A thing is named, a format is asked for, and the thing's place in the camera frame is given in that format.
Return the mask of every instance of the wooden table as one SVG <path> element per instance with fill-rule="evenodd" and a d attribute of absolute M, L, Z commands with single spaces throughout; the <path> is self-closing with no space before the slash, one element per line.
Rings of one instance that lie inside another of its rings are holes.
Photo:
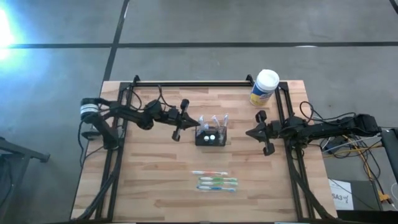
<path fill-rule="evenodd" d="M 120 82 L 104 82 L 101 97 L 116 100 Z M 299 104 L 308 100 L 301 80 L 288 81 L 294 111 L 301 116 Z M 135 88 L 143 103 L 156 99 L 157 88 Z M 194 130 L 181 132 L 180 142 L 171 139 L 175 127 L 155 123 L 150 131 L 129 123 L 116 199 L 115 222 L 271 222 L 296 219 L 284 144 L 272 140 L 275 153 L 264 156 L 263 143 L 245 135 L 256 126 L 254 115 L 267 112 L 267 122 L 278 120 L 275 96 L 262 107 L 249 102 L 249 87 L 163 87 L 164 98 L 171 105 L 190 100 L 192 118 L 204 115 L 211 122 L 229 114 L 228 140 L 225 147 L 196 147 Z M 91 152 L 101 140 L 88 146 Z M 72 218 L 79 216 L 98 193 L 105 151 L 90 156 L 84 165 L 76 194 Z M 310 188 L 329 213 L 335 206 L 318 147 L 308 147 L 304 156 Z M 239 181 L 238 191 L 201 192 L 195 187 L 198 176 L 191 170 L 227 171 Z M 303 193 L 300 193 L 305 208 Z M 107 201 L 104 206 L 106 216 Z"/>

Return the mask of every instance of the black container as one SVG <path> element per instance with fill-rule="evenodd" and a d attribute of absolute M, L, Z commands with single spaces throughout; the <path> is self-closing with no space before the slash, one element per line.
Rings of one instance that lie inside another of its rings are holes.
<path fill-rule="evenodd" d="M 215 139 L 211 140 L 210 136 L 214 135 Z M 209 127 L 209 129 L 202 131 L 199 135 L 197 135 L 197 128 L 195 128 L 195 145 L 196 146 L 225 146 L 226 143 L 226 127 L 220 126 L 217 127 Z"/>

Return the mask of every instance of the gray floor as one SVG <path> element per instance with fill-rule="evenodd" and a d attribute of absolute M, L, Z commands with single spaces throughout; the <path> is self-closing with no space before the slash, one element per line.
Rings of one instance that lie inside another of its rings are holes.
<path fill-rule="evenodd" d="M 110 43 L 122 3 L 6 0 L 0 7 L 19 44 Z M 121 42 L 398 41 L 397 21 L 388 0 L 135 0 Z M 108 55 L 109 49 L 31 49 L 10 50 L 0 60 L 0 136 L 51 153 L 47 164 L 32 161 L 9 223 L 68 220 L 80 174 L 79 102 L 98 96 Z M 281 79 L 305 80 L 325 117 L 355 111 L 398 126 L 397 64 L 398 47 L 122 49 L 111 80 L 241 80 L 270 68 Z M 390 194 L 395 180 L 387 157 L 375 154 Z M 359 158 L 325 163 L 331 178 L 366 180 Z"/>

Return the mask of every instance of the white canister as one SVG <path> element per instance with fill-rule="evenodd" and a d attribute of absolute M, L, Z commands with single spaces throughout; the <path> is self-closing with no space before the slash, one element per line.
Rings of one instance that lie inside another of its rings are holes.
<path fill-rule="evenodd" d="M 276 72 L 263 69 L 257 76 L 250 93 L 250 102 L 254 106 L 262 106 L 272 96 L 279 84 L 279 76 Z"/>

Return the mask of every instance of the bright light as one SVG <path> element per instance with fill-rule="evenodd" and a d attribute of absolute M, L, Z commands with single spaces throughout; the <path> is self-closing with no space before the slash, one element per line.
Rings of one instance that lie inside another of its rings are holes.
<path fill-rule="evenodd" d="M 0 9 L 0 60 L 5 59 L 9 55 L 9 49 L 1 49 L 14 43 L 14 37 L 11 34 L 7 14 Z"/>

